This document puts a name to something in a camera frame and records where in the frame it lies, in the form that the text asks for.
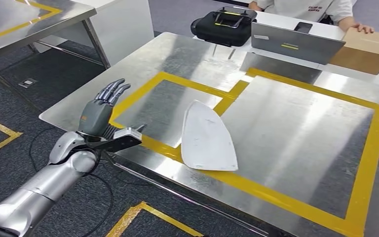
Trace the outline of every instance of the person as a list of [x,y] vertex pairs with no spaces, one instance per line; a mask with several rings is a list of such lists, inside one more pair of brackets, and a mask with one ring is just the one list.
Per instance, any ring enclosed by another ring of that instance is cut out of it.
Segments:
[[355,21],[351,0],[254,0],[249,8],[314,22],[329,15],[343,31],[354,27],[366,34],[374,32],[373,27]]

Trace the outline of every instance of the silver robotic arm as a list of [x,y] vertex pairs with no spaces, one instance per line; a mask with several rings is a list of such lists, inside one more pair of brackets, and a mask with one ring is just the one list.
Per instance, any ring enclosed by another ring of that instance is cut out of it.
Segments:
[[130,84],[110,83],[82,112],[77,132],[63,134],[49,162],[27,183],[0,202],[0,237],[27,237],[50,208],[81,177],[98,165],[102,150],[117,152],[141,143],[138,129],[117,129],[108,124],[113,105]]

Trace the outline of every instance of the cardboard box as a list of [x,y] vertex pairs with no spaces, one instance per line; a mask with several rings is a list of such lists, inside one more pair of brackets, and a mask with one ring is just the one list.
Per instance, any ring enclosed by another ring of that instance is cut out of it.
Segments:
[[346,44],[335,54],[330,64],[379,74],[379,32],[366,34],[350,28],[342,40]]

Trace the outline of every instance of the white shirt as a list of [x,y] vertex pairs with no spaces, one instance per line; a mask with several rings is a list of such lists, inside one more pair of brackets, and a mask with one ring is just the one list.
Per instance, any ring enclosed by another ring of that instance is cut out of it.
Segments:
[[307,21],[320,21],[330,15],[337,25],[345,17],[352,16],[351,0],[254,0],[265,12],[299,18]]

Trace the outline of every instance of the white table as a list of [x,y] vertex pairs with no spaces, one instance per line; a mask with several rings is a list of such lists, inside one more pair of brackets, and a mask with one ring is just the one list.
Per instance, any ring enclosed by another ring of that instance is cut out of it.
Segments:
[[[321,23],[316,23],[316,22],[309,22],[309,21],[300,20],[297,18],[280,16],[280,15],[275,15],[275,14],[270,14],[270,13],[265,13],[265,12],[257,12],[257,13],[258,13],[258,16],[256,18],[257,21],[259,23],[270,25],[270,26],[276,26],[280,28],[293,30],[296,27],[296,25],[301,21],[301,22],[307,22],[307,23],[313,24],[313,27],[310,29],[310,32],[309,32],[309,34],[311,35],[330,38],[334,40],[341,40],[345,34],[337,26],[331,26],[331,25],[326,25],[326,24],[321,24]],[[363,73],[356,70],[335,66],[332,64],[322,65],[322,64],[309,62],[309,61],[298,59],[298,58],[281,55],[278,53],[273,53],[273,52],[253,48],[251,46],[250,39],[243,46],[241,47],[233,46],[233,48],[241,49],[247,52],[253,52],[262,56],[275,58],[281,61],[286,61],[286,62],[302,65],[309,68],[315,68],[315,69],[327,71],[330,73],[336,73],[345,77],[361,79],[367,82],[379,84],[379,74],[371,75],[368,73]]]
[[[153,36],[152,18],[148,0],[73,0],[97,10],[90,18],[108,62],[115,65],[134,52]],[[86,37],[82,24],[67,27],[41,41],[58,45],[71,40],[89,47],[92,42]],[[35,43],[39,52],[49,48]]]

